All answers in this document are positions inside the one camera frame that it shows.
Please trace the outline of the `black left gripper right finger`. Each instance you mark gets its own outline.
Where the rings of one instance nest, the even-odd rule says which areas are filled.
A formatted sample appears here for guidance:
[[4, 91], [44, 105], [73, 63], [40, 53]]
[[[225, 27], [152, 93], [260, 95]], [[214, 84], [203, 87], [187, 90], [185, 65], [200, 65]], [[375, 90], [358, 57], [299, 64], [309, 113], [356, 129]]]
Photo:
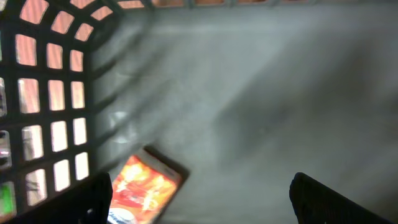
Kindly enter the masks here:
[[307, 174], [295, 174], [289, 198], [299, 224], [392, 224]]

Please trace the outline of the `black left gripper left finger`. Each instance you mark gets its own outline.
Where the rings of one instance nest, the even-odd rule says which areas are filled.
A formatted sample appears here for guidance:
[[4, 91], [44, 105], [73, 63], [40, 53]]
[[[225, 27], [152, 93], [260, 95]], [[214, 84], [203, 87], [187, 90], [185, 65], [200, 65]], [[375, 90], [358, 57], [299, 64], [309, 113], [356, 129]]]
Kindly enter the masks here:
[[107, 172], [103, 172], [17, 215], [7, 223], [107, 224], [112, 194], [111, 178]]

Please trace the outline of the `small orange box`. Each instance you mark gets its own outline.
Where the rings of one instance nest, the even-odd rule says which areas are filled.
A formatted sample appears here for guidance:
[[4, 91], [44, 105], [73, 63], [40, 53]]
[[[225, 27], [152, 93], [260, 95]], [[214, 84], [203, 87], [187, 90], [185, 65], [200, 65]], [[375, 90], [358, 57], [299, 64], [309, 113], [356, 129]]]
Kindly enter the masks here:
[[189, 171], [179, 163], [144, 146], [113, 181], [108, 223], [157, 223], [188, 176]]

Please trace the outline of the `dark grey plastic basket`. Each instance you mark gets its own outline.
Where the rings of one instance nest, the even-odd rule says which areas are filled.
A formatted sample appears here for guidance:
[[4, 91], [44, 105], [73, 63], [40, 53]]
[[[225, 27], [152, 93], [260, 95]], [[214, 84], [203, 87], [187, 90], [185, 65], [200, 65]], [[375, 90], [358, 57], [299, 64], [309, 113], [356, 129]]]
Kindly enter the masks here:
[[295, 223], [303, 172], [397, 221], [397, 2], [195, 6], [124, 11], [23, 1], [1, 12], [1, 77], [16, 222], [25, 175], [88, 155], [115, 177], [145, 145], [188, 179], [161, 223]]

